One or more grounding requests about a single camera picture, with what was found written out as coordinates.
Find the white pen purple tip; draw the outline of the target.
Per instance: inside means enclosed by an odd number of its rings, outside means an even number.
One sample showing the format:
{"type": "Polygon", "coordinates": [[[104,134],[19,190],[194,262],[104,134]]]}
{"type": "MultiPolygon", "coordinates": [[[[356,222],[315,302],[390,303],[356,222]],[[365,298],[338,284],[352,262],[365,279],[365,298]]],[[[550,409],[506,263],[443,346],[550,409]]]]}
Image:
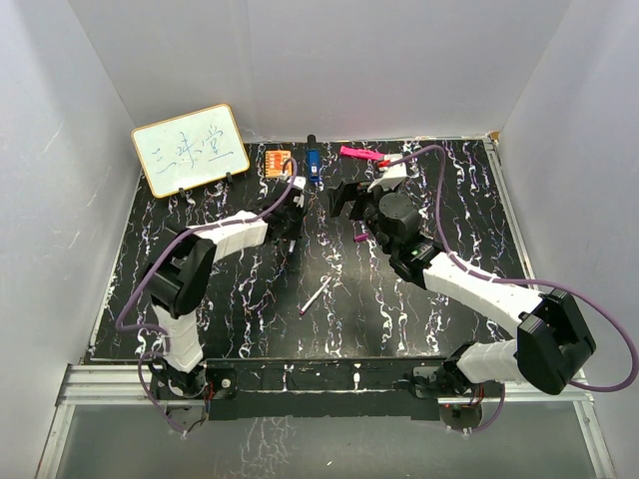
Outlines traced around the white pen purple tip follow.
{"type": "Polygon", "coordinates": [[[325,289],[328,287],[328,285],[331,282],[331,278],[327,278],[322,284],[321,286],[318,288],[318,290],[316,292],[314,292],[310,298],[307,300],[307,302],[300,308],[300,316],[304,316],[307,311],[309,310],[309,308],[311,307],[311,305],[320,297],[320,295],[325,291],[325,289]]]}

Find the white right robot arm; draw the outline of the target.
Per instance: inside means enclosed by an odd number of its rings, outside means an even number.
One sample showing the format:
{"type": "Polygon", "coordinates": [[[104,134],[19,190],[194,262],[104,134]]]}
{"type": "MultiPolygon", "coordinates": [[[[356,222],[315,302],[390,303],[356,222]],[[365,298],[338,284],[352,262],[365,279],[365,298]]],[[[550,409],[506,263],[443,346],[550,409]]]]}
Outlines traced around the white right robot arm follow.
{"type": "Polygon", "coordinates": [[[557,395],[595,352],[570,293],[501,284],[463,264],[421,233],[420,215],[407,195],[369,182],[341,182],[327,195],[329,216],[339,216],[351,204],[350,219],[364,223],[401,279],[473,309],[510,336],[501,342],[466,342],[428,375],[412,371],[405,379],[414,394],[465,396],[487,381],[513,381],[557,395]]]}

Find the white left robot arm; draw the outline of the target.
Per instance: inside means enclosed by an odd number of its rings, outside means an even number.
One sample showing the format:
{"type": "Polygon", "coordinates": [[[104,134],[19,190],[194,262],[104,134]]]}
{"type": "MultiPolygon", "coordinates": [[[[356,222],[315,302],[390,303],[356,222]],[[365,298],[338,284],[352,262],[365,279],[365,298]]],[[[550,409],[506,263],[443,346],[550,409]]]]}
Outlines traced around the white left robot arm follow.
{"type": "Polygon", "coordinates": [[[206,386],[207,375],[197,367],[204,358],[199,343],[196,309],[203,301],[213,265],[247,248],[269,242],[294,246],[308,211],[307,180],[279,181],[264,199],[221,221],[190,227],[151,276],[145,291],[159,326],[168,333],[164,359],[173,370],[171,384],[182,396],[194,398],[206,386]]]}

